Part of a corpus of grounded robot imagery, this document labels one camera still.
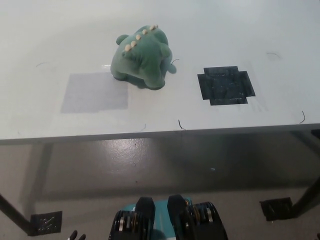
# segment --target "white table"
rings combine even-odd
[[[93,85],[94,109],[63,110],[71,75],[108,73],[116,38],[152,24],[179,59],[164,88],[108,78],[109,105],[95,106]],[[178,120],[186,133],[315,129],[319,64],[318,0],[2,0],[0,142],[152,137],[184,131]],[[222,66],[248,72],[248,104],[202,99],[197,74]]]

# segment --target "gray square marker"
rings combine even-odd
[[[128,83],[114,79],[110,72],[72,73],[61,112],[97,113],[128,108]]]

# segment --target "floor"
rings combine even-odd
[[[0,146],[0,157],[0,193],[19,211],[63,211],[62,232],[35,240],[66,240],[75,229],[106,240],[119,209],[176,193],[212,202],[230,240],[314,240],[320,232],[320,205],[274,222],[260,208],[272,198],[296,201],[319,176],[319,155],[291,133]],[[28,239],[0,213],[0,240]]]

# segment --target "green plush toy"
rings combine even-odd
[[[168,39],[158,25],[147,25],[133,35],[121,35],[115,52],[111,73],[115,79],[126,80],[133,76],[144,80],[151,89],[160,89],[165,79],[160,68],[164,59],[171,56]]]

